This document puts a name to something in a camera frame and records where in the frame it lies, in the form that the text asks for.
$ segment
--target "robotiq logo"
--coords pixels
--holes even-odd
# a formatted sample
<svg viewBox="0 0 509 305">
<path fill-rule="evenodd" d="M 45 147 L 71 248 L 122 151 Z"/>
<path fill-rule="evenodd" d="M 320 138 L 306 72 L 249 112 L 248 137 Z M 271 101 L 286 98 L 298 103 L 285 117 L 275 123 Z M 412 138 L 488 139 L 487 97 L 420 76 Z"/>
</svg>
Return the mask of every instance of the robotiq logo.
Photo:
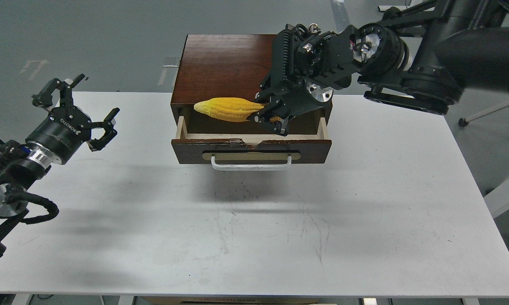
<svg viewBox="0 0 509 305">
<path fill-rule="evenodd" d="M 60 119 L 60 122 L 62 124 L 64 124 L 67 128 L 70 128 L 70 130 L 72 130 L 76 135 L 79 135 L 81 133 L 80 130 L 77 130 L 76 128 L 74 128 L 73 126 L 70 125 L 70 123 L 66 122 L 66 120 L 64 119 Z"/>
</svg>

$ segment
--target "black robotic arm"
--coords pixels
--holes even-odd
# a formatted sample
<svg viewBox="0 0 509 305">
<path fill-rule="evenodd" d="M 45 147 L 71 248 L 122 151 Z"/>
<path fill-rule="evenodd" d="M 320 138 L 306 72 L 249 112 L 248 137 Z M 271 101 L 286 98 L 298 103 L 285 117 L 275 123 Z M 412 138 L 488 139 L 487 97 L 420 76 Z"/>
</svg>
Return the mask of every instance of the black robotic arm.
<svg viewBox="0 0 509 305">
<path fill-rule="evenodd" d="M 287 25 L 254 100 L 266 105 L 248 119 L 285 136 L 290 120 L 330 104 L 333 89 L 348 87 L 353 73 L 370 88 L 365 98 L 434 114 L 446 114 L 466 87 L 509 93 L 509 28 L 500 27 L 506 14 L 509 0 L 428 0 L 339 34 Z M 422 37 L 412 61 L 406 36 Z"/>
<path fill-rule="evenodd" d="M 48 112 L 47 118 L 28 135 L 26 144 L 10 140 L 0 141 L 0 257 L 6 247 L 1 241 L 19 223 L 37 224 L 58 215 L 58 207 L 51 200 L 26 190 L 47 174 L 51 164 L 66 164 L 84 143 L 91 151 L 103 149 L 116 135 L 114 117 L 119 112 L 114 108 L 102 122 L 92 122 L 80 108 L 74 106 L 72 89 L 82 81 L 84 75 L 73 81 L 52 79 L 41 92 L 32 95 L 32 104 Z M 60 101 L 53 108 L 52 93 L 60 92 Z M 91 139 L 91 130 L 105 130 L 100 139 Z M 43 206 L 47 214 L 26 218 L 28 203 Z"/>
</svg>

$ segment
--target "white drawer handle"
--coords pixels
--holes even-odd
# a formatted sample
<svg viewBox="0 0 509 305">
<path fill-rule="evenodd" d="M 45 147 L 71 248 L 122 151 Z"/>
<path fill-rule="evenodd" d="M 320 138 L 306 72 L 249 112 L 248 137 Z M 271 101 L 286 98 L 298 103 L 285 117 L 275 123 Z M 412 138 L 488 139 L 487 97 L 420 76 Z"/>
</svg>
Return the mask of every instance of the white drawer handle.
<svg viewBox="0 0 509 305">
<path fill-rule="evenodd" d="M 288 156 L 286 164 L 217 164 L 215 156 L 211 156 L 211 165 L 215 170 L 286 170 L 292 164 L 292 156 Z"/>
</svg>

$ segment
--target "white table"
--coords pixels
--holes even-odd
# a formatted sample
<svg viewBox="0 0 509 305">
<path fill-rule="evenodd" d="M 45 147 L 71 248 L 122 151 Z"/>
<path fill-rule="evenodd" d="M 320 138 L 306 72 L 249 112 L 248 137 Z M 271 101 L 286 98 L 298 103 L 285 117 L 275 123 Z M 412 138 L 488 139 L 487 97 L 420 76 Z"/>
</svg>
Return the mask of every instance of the white table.
<svg viewBox="0 0 509 305">
<path fill-rule="evenodd" d="M 121 108 L 118 136 L 30 189 L 61 212 L 4 239 L 0 293 L 509 297 L 442 116 L 335 96 L 326 164 L 217 172 L 178 164 L 170 94 L 74 100 L 93 120 Z"/>
</svg>

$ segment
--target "yellow fruit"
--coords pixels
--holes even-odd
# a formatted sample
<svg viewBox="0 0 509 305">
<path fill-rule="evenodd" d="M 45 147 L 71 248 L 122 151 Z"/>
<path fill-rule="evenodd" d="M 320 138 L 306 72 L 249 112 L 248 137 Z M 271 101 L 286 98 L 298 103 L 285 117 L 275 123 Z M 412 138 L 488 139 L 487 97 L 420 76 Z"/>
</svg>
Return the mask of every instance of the yellow fruit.
<svg viewBox="0 0 509 305">
<path fill-rule="evenodd" d="M 197 112 L 228 122 L 246 122 L 248 116 L 262 108 L 263 104 L 242 98 L 212 98 L 194 104 Z"/>
</svg>

